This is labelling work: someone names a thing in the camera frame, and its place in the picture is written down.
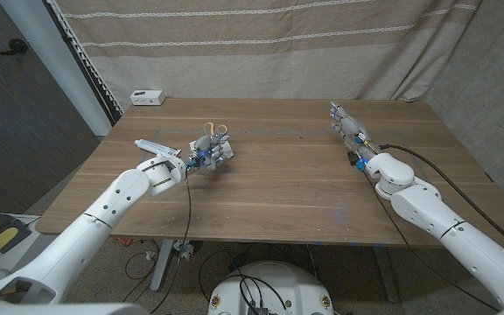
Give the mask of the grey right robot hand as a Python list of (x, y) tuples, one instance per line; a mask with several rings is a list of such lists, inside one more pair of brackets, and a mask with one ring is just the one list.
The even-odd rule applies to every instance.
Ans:
[(369, 135), (366, 127), (349, 115), (337, 102), (330, 102), (331, 127), (349, 149), (347, 158), (351, 166), (364, 172), (370, 159), (380, 154), (381, 148)]

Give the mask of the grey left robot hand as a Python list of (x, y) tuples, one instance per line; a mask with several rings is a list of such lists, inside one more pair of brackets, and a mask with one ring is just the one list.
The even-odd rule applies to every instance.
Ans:
[(186, 172), (205, 175), (227, 162), (234, 156), (228, 139), (229, 135), (202, 136), (190, 142)]

